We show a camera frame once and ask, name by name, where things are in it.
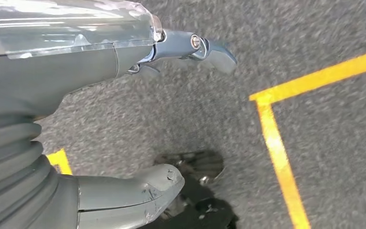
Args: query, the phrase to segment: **screw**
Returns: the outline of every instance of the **screw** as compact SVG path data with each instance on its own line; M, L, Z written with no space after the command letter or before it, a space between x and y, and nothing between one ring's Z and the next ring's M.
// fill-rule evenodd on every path
M208 176L204 176L200 178L199 182L200 185L204 186L205 184L208 184L208 182L210 182L210 178Z
M197 36L196 34L193 34L191 40L192 40L192 47L195 49L199 49L201 44L200 37Z
M126 74L136 74L139 73L141 70L141 65L140 64L136 64L134 66L132 66L127 72Z

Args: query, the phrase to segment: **yellow floor marking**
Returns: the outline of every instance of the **yellow floor marking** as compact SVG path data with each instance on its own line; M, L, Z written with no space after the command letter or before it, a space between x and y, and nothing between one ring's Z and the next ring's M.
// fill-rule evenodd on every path
M298 193L298 188L287 153L285 152L284 144L281 140L280 132L278 131L277 123L275 122L271 105L257 103L257 109L262 123L263 136L266 140L274 171L294 228L309 229L311 227Z
M249 100L256 101L263 136L291 221L296 229L309 229L311 226L298 192L271 104L364 72L366 72L366 54L249 96Z
M62 174L72 175L71 167L69 166L67 155L64 149L47 155L47 158L52 166L60 167Z
M366 54L253 94L250 100L272 104L366 72Z

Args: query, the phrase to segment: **pivot bolt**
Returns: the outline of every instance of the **pivot bolt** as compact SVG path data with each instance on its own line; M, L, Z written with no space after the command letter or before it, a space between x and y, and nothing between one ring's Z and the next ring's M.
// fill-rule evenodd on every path
M194 49L199 49L200 44L201 44L200 37L198 35L196 35L196 34L193 34L192 35L192 38L191 38L191 43L192 43L192 47Z

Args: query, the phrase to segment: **transparent plastic cover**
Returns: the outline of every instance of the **transparent plastic cover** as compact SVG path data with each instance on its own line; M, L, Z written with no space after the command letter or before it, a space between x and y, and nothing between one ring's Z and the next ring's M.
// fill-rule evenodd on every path
M159 19L124 0L0 0L0 55L11 59L153 45Z

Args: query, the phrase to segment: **robotic finger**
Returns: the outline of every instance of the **robotic finger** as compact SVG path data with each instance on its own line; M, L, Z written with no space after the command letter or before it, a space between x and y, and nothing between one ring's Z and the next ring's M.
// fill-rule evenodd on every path
M222 45L193 32L164 30L163 38L153 45L151 52L127 73L135 74L142 69L145 73L159 73L159 70L145 64L164 59L203 62L207 67L215 68L225 74L232 74L237 65L235 57Z
M223 157L214 151L161 154L155 164L179 169L185 185L176 199L154 222L142 229L236 229L238 217L228 202L207 187L224 169Z
M163 213L184 186L171 165L157 165L131 179L77 177L79 229L138 228Z

